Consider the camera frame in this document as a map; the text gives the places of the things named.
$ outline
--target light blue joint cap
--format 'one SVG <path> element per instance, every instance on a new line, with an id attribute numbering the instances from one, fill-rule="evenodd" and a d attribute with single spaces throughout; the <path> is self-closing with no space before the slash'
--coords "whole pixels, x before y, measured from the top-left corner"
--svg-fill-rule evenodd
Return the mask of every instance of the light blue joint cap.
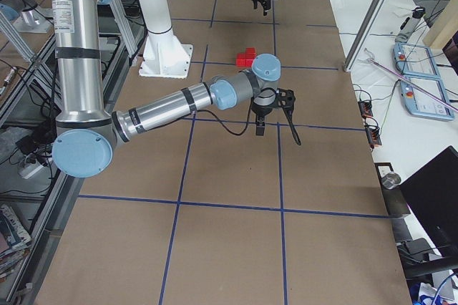
<path id="1" fill-rule="evenodd" d="M 237 93 L 234 87 L 224 79 L 210 85 L 210 92 L 215 95 L 216 105 L 220 110 L 232 108 L 237 104 Z"/>
<path id="2" fill-rule="evenodd" d="M 265 81 L 274 82 L 280 79 L 281 64 L 280 60 L 272 54 L 260 54 L 251 65 L 255 75 Z"/>
<path id="3" fill-rule="evenodd" d="M 108 4 L 112 3 L 112 0 L 99 0 L 97 2 L 97 4 L 99 4 L 100 6 L 106 6 Z"/>
<path id="4" fill-rule="evenodd" d="M 0 11 L 8 21 L 13 21 L 19 17 L 19 13 L 17 11 L 10 6 L 5 6 L 4 4 L 0 4 Z"/>
<path id="5" fill-rule="evenodd" d="M 59 135 L 52 146 L 52 158 L 64 173 L 89 178 L 111 162 L 113 149 L 108 140 L 92 130 L 70 130 Z"/>

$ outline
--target white table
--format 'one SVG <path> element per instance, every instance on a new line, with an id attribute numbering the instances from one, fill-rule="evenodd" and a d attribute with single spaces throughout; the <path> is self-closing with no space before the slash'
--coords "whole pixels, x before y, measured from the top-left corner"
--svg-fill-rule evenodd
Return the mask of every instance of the white table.
<path id="1" fill-rule="evenodd" d="M 345 55 L 348 55 L 371 1 L 331 0 Z M 413 0 L 387 0 L 372 27 L 371 36 L 366 40 L 365 47 L 375 54 L 376 60 L 392 70 L 396 70 L 393 59 L 394 37 L 415 6 Z M 424 28 L 412 35 L 409 40 L 412 44 L 423 44 L 422 37 L 429 29 L 425 24 L 420 26 Z M 432 52 L 433 55 L 437 55 L 442 51 Z M 361 62 L 355 63 L 351 70 L 351 78 L 354 84 L 369 92 L 373 99 L 382 99 L 391 94 L 396 77 L 372 64 L 365 63 L 364 60 L 367 58 L 368 55 L 362 51 L 359 55 Z M 437 64 L 449 65 L 444 55 L 435 57 L 435 60 Z M 440 67 L 439 71 L 445 87 L 458 92 L 458 76 L 455 71 L 449 67 Z M 458 99 L 450 93 L 448 95 L 451 99 Z M 361 97 L 368 98 L 365 94 L 361 94 Z M 374 117 L 380 125 L 385 117 L 389 100 L 386 98 L 373 101 Z M 374 162 L 390 162 L 402 180 L 406 180 L 449 145 L 458 150 L 458 119 L 442 122 L 414 117 L 407 112 L 400 91 L 396 89 L 381 132 L 381 142 L 383 145 L 376 147 L 372 152 Z M 407 216 L 405 220 L 413 239 L 425 238 L 431 246 L 434 246 L 414 215 Z M 458 292 L 454 290 L 454 293 L 455 298 L 458 299 Z"/>

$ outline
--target label sticker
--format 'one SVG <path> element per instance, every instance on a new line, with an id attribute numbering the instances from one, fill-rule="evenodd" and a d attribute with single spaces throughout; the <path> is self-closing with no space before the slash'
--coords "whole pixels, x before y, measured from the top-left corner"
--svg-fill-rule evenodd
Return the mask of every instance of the label sticker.
<path id="1" fill-rule="evenodd" d="M 53 1 L 52 15 L 56 33 L 74 33 L 74 17 L 72 1 Z"/>

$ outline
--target red block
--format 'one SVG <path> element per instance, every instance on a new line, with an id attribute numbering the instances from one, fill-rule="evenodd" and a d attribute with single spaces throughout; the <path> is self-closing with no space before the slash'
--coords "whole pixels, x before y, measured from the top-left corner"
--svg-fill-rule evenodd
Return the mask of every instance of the red block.
<path id="1" fill-rule="evenodd" d="M 237 53 L 235 65 L 238 67 L 251 67 L 253 60 L 256 58 L 256 50 L 254 47 L 247 47 L 245 53 Z"/>

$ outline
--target white pillar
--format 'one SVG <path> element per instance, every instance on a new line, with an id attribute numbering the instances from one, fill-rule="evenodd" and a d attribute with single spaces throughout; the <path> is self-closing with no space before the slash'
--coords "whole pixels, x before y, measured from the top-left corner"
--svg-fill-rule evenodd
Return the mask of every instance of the white pillar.
<path id="1" fill-rule="evenodd" d="M 173 34 L 167 0 L 139 1 L 148 29 L 140 74 L 186 78 L 193 46 L 182 45 Z"/>

